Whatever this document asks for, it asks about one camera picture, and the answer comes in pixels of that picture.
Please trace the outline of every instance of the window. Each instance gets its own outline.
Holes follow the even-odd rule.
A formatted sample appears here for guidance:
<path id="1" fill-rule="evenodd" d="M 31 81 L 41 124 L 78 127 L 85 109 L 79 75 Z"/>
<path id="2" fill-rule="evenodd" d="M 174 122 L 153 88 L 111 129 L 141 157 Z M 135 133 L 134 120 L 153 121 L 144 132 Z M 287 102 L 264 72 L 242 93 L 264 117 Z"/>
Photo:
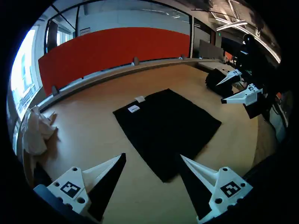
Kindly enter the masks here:
<path id="1" fill-rule="evenodd" d="M 22 118 L 29 103 L 39 89 L 33 78 L 32 62 L 34 60 L 33 44 L 37 27 L 33 27 L 24 38 L 12 66 L 10 87 L 17 113 Z"/>
<path id="2" fill-rule="evenodd" d="M 69 41 L 70 39 L 73 38 L 73 36 L 71 34 L 67 34 L 63 31 L 59 30 L 60 28 L 58 27 L 58 31 L 57 31 L 57 46 L 59 46 L 60 44 L 63 44 L 67 41 Z"/>

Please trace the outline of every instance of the white wall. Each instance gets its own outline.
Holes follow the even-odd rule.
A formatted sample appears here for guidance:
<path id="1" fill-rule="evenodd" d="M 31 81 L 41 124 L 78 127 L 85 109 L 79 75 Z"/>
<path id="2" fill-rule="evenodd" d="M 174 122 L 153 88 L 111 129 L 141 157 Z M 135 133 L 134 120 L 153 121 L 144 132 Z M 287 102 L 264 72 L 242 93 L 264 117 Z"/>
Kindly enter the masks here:
<path id="1" fill-rule="evenodd" d="M 115 10 L 81 16 L 78 30 L 90 27 L 91 32 L 120 27 L 151 27 L 190 35 L 190 24 L 158 13 L 137 10 Z"/>

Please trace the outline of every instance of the black cable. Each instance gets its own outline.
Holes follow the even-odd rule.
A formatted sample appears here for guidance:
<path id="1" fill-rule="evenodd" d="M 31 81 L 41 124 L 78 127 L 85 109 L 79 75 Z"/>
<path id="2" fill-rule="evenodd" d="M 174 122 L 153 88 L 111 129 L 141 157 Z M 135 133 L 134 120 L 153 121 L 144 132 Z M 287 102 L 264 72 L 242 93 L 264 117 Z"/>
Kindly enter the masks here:
<path id="1" fill-rule="evenodd" d="M 213 11 L 210 11 L 210 10 L 201 10 L 201 9 L 191 9 L 191 11 L 213 12 Z M 224 14 L 224 13 L 220 13 L 220 12 L 213 12 L 213 13 L 218 13 L 218 14 L 222 14 L 222 15 L 229 16 L 229 17 L 232 17 L 232 18 L 237 19 L 237 18 L 234 17 L 234 16 L 230 16 L 230 15 L 227 15 L 227 14 Z"/>
<path id="2" fill-rule="evenodd" d="M 241 82 L 239 82 L 239 84 L 241 85 L 241 87 L 243 87 L 243 89 L 245 89 L 245 87 L 241 84 Z"/>
<path id="3" fill-rule="evenodd" d="M 275 109 L 275 107 L 274 107 L 273 104 L 272 104 L 272 109 L 273 109 L 273 111 L 275 112 L 275 114 L 279 115 L 278 112 L 276 111 L 276 109 Z"/>

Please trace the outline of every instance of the wooden table surface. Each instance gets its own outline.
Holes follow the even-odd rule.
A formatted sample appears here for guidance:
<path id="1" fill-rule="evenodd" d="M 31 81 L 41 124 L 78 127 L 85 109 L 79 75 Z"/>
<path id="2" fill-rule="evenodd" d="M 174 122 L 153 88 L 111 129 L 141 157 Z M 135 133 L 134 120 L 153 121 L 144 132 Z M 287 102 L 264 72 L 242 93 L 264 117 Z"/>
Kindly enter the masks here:
<path id="1" fill-rule="evenodd" d="M 53 126 L 58 131 L 37 160 L 55 180 L 72 166 L 85 170 L 124 152 L 127 162 L 103 223 L 195 224 L 196 212 L 181 177 L 162 183 L 126 138 L 112 112 L 137 96 L 170 88 L 222 122 L 195 161 L 215 170 L 228 166 L 244 175 L 254 159 L 257 119 L 250 120 L 243 105 L 221 104 L 221 97 L 206 88 L 206 75 L 188 65 L 174 65 L 126 75 L 70 96 L 44 113 L 57 113 Z"/>

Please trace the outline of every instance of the ceiling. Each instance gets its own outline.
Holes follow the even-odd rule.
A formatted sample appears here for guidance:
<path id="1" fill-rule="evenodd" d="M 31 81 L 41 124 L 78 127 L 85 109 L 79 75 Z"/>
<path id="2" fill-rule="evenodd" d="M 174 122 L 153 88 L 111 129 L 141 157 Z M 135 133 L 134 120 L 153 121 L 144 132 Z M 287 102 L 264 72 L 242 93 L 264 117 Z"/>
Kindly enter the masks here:
<path id="1" fill-rule="evenodd" d="M 280 52 L 280 48 L 277 44 L 276 39 L 274 38 L 272 32 L 263 21 L 261 15 L 255 12 L 251 6 L 246 3 L 244 0 L 176 0 L 183 5 L 187 6 L 191 10 L 206 10 L 209 12 L 214 12 L 213 14 L 216 17 L 221 19 L 228 20 L 230 22 L 236 22 L 239 20 L 246 20 L 248 23 L 243 28 L 249 30 L 250 32 L 259 35 L 260 38 L 266 42 L 272 49 L 277 53 Z M 212 13 L 210 13 L 210 22 L 215 27 L 220 27 L 225 25 L 225 23 L 215 20 Z M 243 36 L 244 32 L 239 31 L 234 28 L 229 28 L 225 30 L 231 34 L 237 36 Z"/>

